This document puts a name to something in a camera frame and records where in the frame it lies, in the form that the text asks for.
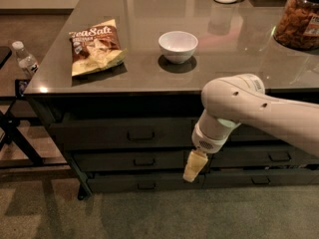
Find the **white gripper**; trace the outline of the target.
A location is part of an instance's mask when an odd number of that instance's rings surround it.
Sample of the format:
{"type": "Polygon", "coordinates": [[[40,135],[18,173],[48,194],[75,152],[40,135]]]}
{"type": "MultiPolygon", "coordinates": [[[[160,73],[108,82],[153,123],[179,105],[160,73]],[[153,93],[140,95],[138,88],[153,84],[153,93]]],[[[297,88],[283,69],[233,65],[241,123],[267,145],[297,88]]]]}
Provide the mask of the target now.
{"type": "Polygon", "coordinates": [[[196,149],[192,150],[188,156],[182,178],[185,181],[193,182],[208,162],[206,154],[219,152],[227,139],[228,136],[222,139],[217,139],[215,136],[206,136],[199,125],[196,124],[191,136],[196,149]]]}

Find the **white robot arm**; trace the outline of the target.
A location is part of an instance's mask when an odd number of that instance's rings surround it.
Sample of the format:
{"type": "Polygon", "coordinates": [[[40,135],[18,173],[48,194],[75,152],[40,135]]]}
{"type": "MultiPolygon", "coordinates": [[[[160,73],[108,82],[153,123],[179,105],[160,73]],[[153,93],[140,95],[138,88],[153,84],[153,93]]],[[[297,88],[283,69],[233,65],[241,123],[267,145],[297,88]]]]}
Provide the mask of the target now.
{"type": "Polygon", "coordinates": [[[218,78],[201,91],[203,112],[195,124],[183,179],[192,182],[231,133],[242,124],[258,128],[299,149],[319,155],[319,106],[265,94],[252,74],[218,78]]]}

